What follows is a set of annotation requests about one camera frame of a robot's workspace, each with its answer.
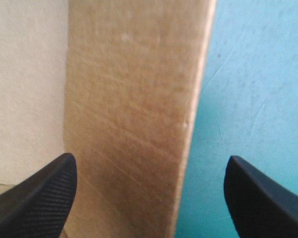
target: scuff mark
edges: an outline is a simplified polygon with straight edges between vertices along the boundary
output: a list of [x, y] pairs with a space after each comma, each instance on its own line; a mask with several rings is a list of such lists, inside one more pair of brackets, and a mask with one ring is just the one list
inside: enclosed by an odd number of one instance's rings
[[263, 102], [262, 106], [260, 107], [260, 109], [257, 111], [256, 115], [255, 115], [255, 119], [253, 120], [253, 124], [252, 124], [252, 127], [250, 129], [250, 134], [249, 134], [249, 143], [251, 143], [252, 141], [252, 136], [253, 136], [253, 132], [254, 132], [254, 128], [256, 127], [257, 125], [257, 121], [258, 121], [258, 118], [259, 116], [262, 114], [264, 108], [266, 107], [266, 100]]

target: blue wall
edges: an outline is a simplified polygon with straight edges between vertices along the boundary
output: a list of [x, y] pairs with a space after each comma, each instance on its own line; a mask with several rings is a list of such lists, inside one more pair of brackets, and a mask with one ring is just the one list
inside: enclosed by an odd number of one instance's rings
[[230, 155], [298, 194], [298, 0], [218, 0], [176, 238], [236, 238]]

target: light blue wall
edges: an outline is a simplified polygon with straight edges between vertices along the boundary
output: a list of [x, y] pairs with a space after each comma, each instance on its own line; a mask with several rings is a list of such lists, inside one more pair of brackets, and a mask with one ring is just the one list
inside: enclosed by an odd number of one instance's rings
[[230, 155], [298, 194], [298, 0], [218, 0], [176, 238], [236, 238]]

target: cardboard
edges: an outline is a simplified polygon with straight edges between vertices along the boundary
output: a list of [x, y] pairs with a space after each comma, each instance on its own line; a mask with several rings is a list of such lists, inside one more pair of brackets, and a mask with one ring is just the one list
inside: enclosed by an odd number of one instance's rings
[[69, 238], [173, 237], [215, 0], [70, 0]]
[[0, 1], [0, 183], [64, 152], [68, 2]]

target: black rubber tip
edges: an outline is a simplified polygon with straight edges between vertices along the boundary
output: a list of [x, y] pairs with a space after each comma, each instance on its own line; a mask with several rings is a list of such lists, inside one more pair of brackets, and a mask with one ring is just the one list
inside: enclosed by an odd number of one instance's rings
[[62, 154], [0, 195], [0, 238], [58, 238], [77, 186], [76, 162]]
[[298, 196], [238, 156], [231, 156], [224, 195], [241, 238], [298, 238]]

